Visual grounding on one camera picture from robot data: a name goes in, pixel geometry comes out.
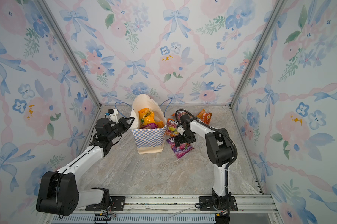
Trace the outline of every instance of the shopping bag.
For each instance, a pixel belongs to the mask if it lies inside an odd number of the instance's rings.
[[[146,94],[140,94],[132,103],[133,110],[131,117],[135,120],[131,125],[131,131],[134,134],[137,151],[140,154],[161,152],[164,146],[167,121],[158,104]],[[162,121],[163,128],[140,129],[139,110],[143,108],[151,109],[155,114],[155,121]]]

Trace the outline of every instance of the bag handle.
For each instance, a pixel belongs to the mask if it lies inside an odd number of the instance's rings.
[[[116,107],[116,104],[117,104],[117,103],[118,103],[118,102],[116,102],[116,103],[114,104],[115,108],[118,110],[118,112],[119,112],[124,118],[126,118],[126,117],[119,111],[119,109]],[[131,106],[130,104],[127,104],[127,103],[125,103],[125,102],[119,101],[119,103],[123,103],[123,104],[129,105],[129,106],[132,108],[132,106]]]
[[[169,98],[168,100],[163,101],[162,104],[160,105],[160,109],[161,109],[161,106],[163,105],[163,103],[166,102],[166,101],[169,101],[169,100],[171,100],[171,101],[168,103],[168,105],[167,105],[167,107],[166,107],[166,109],[165,109],[165,112],[163,113],[163,116],[164,116],[164,117],[165,117],[165,113],[166,113],[167,108],[169,107],[170,103],[173,101],[173,98]]]

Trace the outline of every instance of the snack bag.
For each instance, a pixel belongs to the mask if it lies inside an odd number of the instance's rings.
[[[188,153],[189,151],[193,150],[193,147],[190,144],[188,144],[188,143],[184,143],[184,144],[180,145],[180,147],[176,147],[175,146],[175,138],[174,137],[171,137],[171,138],[167,139],[166,141],[171,146],[171,148],[174,151],[177,159],[181,158],[186,153]]]
[[[178,125],[179,124],[174,119],[171,118],[167,119],[166,134],[172,137],[179,135],[179,132],[177,131]]]
[[[203,121],[203,123],[205,123],[205,124],[210,124],[212,114],[211,114],[211,113],[207,113],[207,112],[205,111],[205,109],[203,109],[203,110],[201,110],[201,112],[197,115],[197,117],[198,117],[199,119],[201,119],[201,121]]]

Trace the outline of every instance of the purple candy bag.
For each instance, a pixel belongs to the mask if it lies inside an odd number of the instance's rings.
[[[171,138],[167,139],[166,141],[171,146],[171,148],[174,151],[177,159],[181,158],[182,156],[184,156],[184,154],[186,154],[189,151],[191,151],[192,149],[194,149],[188,143],[184,143],[184,144],[180,145],[180,147],[176,147],[175,146],[175,139],[174,139],[174,137],[171,137]]]

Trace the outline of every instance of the wall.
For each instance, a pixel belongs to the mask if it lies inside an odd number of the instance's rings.
[[[40,179],[77,156],[98,108],[32,1],[0,0],[0,223],[37,223]]]
[[[231,101],[275,0],[47,4],[102,103],[197,104]]]
[[[284,223],[337,223],[337,0],[288,0],[275,30],[234,115]]]

